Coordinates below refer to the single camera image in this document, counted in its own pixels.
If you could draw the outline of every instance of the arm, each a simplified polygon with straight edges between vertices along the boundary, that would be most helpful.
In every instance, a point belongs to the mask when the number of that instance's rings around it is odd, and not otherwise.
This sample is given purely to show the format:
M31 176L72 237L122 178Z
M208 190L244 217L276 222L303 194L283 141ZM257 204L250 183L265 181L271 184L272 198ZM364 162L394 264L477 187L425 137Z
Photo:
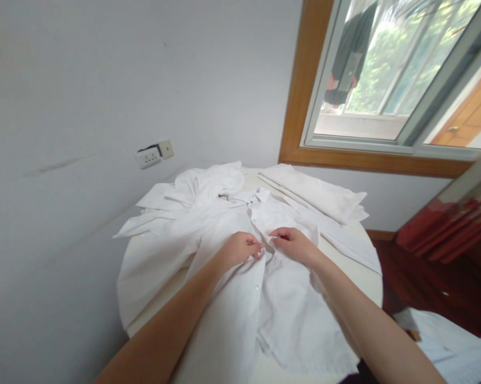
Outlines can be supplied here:
M169 302L125 344L96 379L101 383L165 383L169 380L210 296L222 275L262 244L237 232Z
M434 365L383 312L299 230L279 228L274 244L319 277L356 347L381 383L445 383Z

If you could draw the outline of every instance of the wall scuff mark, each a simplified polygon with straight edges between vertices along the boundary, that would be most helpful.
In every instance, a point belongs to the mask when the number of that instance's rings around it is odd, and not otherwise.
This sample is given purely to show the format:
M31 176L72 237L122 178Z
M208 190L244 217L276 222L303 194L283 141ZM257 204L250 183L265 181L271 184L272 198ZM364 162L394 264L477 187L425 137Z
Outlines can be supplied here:
M89 155L89 156L74 157L74 158L71 158L71 159L68 159L68 160L64 160L60 163L50 164L50 165L38 168L35 171L26 172L25 177L39 177L39 176L41 176L45 173L64 168L64 167L67 167L71 164L77 163L77 162L82 161L82 160L86 160L86 159L91 158L91 157L96 157L96 156L98 156L98 155L94 154L94 155Z

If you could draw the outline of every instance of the hand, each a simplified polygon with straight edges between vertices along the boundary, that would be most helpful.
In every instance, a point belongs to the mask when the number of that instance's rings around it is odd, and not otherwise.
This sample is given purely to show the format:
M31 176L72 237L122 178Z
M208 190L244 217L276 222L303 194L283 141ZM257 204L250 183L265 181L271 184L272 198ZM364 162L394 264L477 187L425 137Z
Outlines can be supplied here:
M262 251L263 244L259 243L253 234L237 232L230 236L224 243L215 259L219 260L225 270L245 262L249 256L256 260L260 259L259 253Z
M320 250L297 228L278 228L269 234L274 245L287 256L313 267L317 261L325 256Z

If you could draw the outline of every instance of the forearm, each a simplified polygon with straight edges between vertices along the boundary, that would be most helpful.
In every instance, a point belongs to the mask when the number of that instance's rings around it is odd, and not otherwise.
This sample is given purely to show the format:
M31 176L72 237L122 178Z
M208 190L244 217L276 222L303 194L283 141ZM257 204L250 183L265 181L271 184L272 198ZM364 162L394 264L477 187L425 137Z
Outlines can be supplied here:
M336 264L324 255L317 259L312 269L379 382L445 382L416 343Z
M169 380L225 266L209 261L120 350L96 383Z

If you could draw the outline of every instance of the wooden door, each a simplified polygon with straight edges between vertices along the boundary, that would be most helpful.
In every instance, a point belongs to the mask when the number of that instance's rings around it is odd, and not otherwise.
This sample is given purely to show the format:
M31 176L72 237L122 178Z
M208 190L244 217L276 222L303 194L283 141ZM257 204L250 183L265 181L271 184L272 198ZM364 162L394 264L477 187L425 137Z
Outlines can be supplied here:
M466 147L481 131L481 79L439 133L434 145Z

